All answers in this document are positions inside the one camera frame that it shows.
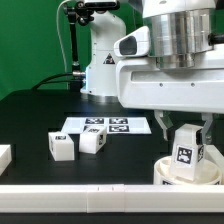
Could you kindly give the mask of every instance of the white container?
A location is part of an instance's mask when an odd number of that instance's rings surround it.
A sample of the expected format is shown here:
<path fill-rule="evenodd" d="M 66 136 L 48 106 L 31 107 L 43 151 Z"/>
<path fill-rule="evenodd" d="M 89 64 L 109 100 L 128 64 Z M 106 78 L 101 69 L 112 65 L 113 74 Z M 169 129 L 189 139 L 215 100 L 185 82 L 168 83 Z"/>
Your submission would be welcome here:
<path fill-rule="evenodd" d="M 171 157 L 158 160 L 154 166 L 155 185 L 221 185 L 222 172 L 220 168 L 208 161 L 204 161 L 201 175 L 194 181 L 174 176 L 170 173 Z"/>

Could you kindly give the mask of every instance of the cube with marker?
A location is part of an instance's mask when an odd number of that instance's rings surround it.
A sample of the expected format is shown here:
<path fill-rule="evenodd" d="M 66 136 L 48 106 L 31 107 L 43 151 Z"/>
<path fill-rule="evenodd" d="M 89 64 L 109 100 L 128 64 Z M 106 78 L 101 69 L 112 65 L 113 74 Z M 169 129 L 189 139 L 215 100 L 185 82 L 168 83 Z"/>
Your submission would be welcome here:
<path fill-rule="evenodd" d="M 80 134 L 79 152 L 96 154 L 106 143 L 107 128 L 92 125 Z"/>
<path fill-rule="evenodd" d="M 198 141 L 201 126 L 185 124 L 175 132 L 170 173 L 194 181 L 204 164 L 205 146 Z"/>
<path fill-rule="evenodd" d="M 74 142 L 70 136 L 62 132 L 49 132 L 49 149 L 55 161 L 71 161 L 75 159 Z"/>

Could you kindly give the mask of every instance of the black table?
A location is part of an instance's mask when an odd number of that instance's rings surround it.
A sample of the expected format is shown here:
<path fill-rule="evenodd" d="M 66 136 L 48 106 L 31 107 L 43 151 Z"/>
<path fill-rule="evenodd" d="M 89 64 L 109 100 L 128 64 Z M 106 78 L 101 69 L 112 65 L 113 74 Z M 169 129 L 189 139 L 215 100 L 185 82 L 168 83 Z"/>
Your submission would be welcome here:
<path fill-rule="evenodd" d="M 61 130 L 66 117 L 146 117 L 151 135 L 108 135 L 96 155 L 78 152 L 79 135 L 71 135 L 76 160 L 55 162 L 48 132 Z M 175 127 L 202 124 L 200 114 L 172 113 Z M 152 184 L 155 161 L 172 151 L 153 111 L 101 104 L 66 90 L 16 91 L 0 102 L 0 144 L 11 144 L 13 161 L 0 184 Z M 215 143 L 224 149 L 223 120 L 215 123 Z M 223 223 L 222 214 L 0 214 L 0 223 Z"/>

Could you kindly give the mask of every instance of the white block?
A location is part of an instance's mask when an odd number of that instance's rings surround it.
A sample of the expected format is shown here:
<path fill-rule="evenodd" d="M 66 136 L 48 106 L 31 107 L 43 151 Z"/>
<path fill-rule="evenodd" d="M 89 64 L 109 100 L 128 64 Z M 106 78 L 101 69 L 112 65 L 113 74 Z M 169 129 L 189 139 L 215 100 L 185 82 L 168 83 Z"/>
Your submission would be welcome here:
<path fill-rule="evenodd" d="M 82 134 L 79 140 L 79 152 L 96 154 L 106 143 L 107 129 L 105 126 L 90 126 Z"/>
<path fill-rule="evenodd" d="M 74 142 L 70 136 L 62 132 L 50 132 L 49 149 L 55 161 L 69 161 L 75 159 Z"/>
<path fill-rule="evenodd" d="M 187 180 L 200 176 L 204 163 L 205 146 L 197 144 L 201 126 L 185 124 L 175 132 L 170 173 Z"/>
<path fill-rule="evenodd" d="M 0 145 L 0 175 L 4 172 L 6 167 L 12 161 L 11 146 Z"/>
<path fill-rule="evenodd" d="M 124 185 L 89 185 L 87 212 L 124 212 Z"/>

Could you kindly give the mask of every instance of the white cube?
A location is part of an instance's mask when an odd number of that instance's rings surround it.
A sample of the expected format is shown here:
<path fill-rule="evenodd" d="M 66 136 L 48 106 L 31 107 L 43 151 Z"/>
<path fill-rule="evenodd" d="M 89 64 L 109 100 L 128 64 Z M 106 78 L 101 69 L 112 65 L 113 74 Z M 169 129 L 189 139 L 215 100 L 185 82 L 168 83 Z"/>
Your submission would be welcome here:
<path fill-rule="evenodd" d="M 69 161 L 75 159 L 74 142 L 70 136 L 62 132 L 50 132 L 49 149 L 55 161 Z"/>
<path fill-rule="evenodd" d="M 106 143 L 107 129 L 105 126 L 92 125 L 80 134 L 79 152 L 96 154 Z"/>
<path fill-rule="evenodd" d="M 202 173 L 205 146 L 197 142 L 201 126 L 185 124 L 175 132 L 170 172 L 187 180 L 195 180 Z"/>
<path fill-rule="evenodd" d="M 0 175 L 4 172 L 6 167 L 12 161 L 11 146 L 0 145 Z"/>

